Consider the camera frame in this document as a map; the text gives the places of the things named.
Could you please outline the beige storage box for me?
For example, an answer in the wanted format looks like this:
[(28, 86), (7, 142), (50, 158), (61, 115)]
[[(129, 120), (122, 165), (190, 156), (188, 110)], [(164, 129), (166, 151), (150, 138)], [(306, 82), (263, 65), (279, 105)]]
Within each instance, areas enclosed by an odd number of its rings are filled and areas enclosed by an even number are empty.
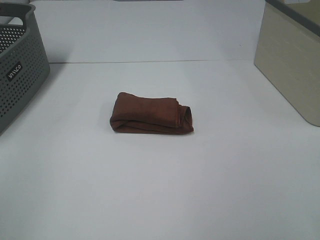
[(254, 65), (309, 124), (320, 125), (320, 2), (267, 0)]

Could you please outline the brown towel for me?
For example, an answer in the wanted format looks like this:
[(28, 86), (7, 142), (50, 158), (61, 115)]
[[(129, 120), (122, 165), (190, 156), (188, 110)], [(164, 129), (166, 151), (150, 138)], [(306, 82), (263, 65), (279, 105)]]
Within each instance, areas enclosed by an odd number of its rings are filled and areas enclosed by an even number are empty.
[(117, 133), (184, 135), (194, 131), (191, 109), (176, 98), (145, 98), (121, 92), (109, 120)]

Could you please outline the grey perforated plastic basket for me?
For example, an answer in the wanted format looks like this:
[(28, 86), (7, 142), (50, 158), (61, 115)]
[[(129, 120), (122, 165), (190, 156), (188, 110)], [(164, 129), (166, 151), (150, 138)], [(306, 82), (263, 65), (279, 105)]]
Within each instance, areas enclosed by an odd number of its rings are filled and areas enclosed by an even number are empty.
[(2, 2), (2, 17), (18, 24), (0, 26), (0, 130), (24, 110), (48, 78), (50, 65), (31, 4)]

